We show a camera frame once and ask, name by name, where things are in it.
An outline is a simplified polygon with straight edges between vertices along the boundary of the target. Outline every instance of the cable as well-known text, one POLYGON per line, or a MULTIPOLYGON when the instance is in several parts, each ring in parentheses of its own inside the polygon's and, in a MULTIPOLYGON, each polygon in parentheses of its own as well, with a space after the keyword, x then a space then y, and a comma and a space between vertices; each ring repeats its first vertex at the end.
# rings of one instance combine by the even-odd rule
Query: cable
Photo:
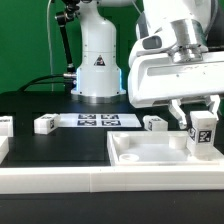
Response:
POLYGON ((207 29, 205 30, 205 36, 208 35, 208 33, 210 32, 214 22, 215 22, 215 19, 216 19, 216 16, 217 16, 217 13, 218 13, 218 9, 219 9, 219 3, 218 3, 218 0, 214 0, 214 10, 213 10, 213 14, 212 14, 212 18, 211 18, 211 21, 207 27, 207 29))
POLYGON ((38 81, 46 80, 46 79, 54 79, 54 78, 63 78, 63 75, 47 75, 47 76, 42 76, 36 79, 33 79, 32 81, 28 82, 24 86, 20 87, 17 91, 24 91, 28 86, 33 85, 37 83, 38 81))
POLYGON ((50 25, 50 6, 51 6, 52 0, 49 0, 47 5, 47 36, 48 36, 48 47, 49 47, 49 54, 50 54, 50 70, 51 75, 54 74, 53 69, 53 54, 52 54, 52 43, 51 43, 51 25, 50 25))
POLYGON ((141 15, 142 12, 139 10, 138 6, 135 4, 134 0, 132 0, 132 4, 134 5, 134 7, 136 8, 136 10, 138 11, 138 13, 141 15))

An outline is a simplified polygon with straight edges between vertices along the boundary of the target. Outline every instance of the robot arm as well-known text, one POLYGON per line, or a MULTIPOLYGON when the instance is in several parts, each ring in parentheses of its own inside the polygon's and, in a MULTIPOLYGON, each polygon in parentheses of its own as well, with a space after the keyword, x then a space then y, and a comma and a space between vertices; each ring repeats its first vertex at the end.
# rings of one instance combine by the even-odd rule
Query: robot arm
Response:
POLYGON ((64 30, 63 23, 72 21, 76 16, 82 31, 82 64, 77 70, 73 69, 67 37, 63 38, 67 52, 68 73, 72 70, 76 73, 76 86, 71 90, 72 98, 89 103, 122 100, 126 96, 126 91, 122 89, 121 70, 116 64, 116 28, 109 20, 99 15, 97 7, 122 7, 131 5, 135 0, 63 0, 63 2, 66 4, 66 9, 61 13, 62 19, 60 17, 58 17, 60 20, 57 19, 62 21, 62 24, 59 23, 60 29, 64 30))
POLYGON ((224 52, 208 52, 211 0, 143 3, 148 36, 139 39, 130 54, 131 104, 168 105, 182 129, 187 127, 182 103, 204 101, 217 116, 218 96, 224 93, 224 52))

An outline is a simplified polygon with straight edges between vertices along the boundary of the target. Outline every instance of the white block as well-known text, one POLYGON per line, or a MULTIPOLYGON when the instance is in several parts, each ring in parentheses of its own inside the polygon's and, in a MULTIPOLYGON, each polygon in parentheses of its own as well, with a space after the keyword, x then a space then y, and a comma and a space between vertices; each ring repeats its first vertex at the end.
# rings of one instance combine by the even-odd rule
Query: white block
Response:
POLYGON ((0 136, 0 164, 9 152, 9 143, 6 136, 0 136))
POLYGON ((189 130, 187 148, 196 158, 206 159, 212 153, 217 119, 209 111, 194 111, 190 116, 192 128, 189 130))
POLYGON ((168 122, 158 116, 144 116, 144 128, 148 131, 167 131, 168 122))
POLYGON ((60 116, 58 114, 45 114, 34 120, 34 133, 48 134, 58 128, 60 116))
POLYGON ((13 117, 0 117, 0 136, 13 137, 13 117))

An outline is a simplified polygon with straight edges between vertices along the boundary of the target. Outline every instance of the black tabletop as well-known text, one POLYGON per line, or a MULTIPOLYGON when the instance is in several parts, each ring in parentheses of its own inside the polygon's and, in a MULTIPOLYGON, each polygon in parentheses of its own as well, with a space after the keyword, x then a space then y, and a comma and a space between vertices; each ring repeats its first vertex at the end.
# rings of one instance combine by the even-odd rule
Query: black tabletop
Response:
MULTIPOLYGON (((128 101, 90 105, 60 92, 8 92, 0 95, 0 103, 0 115, 13 116, 15 131, 1 167, 110 166, 107 131, 143 130, 58 128, 47 136, 34 134, 33 120, 45 113, 134 113, 141 124, 144 115, 158 115, 169 122, 169 130, 178 130, 167 107, 135 109, 128 101)), ((189 113, 206 107, 185 105, 183 109, 189 113)), ((220 117, 215 146, 221 152, 223 130, 220 117)), ((0 222, 223 223, 223 207, 224 192, 214 190, 0 195, 0 222)))

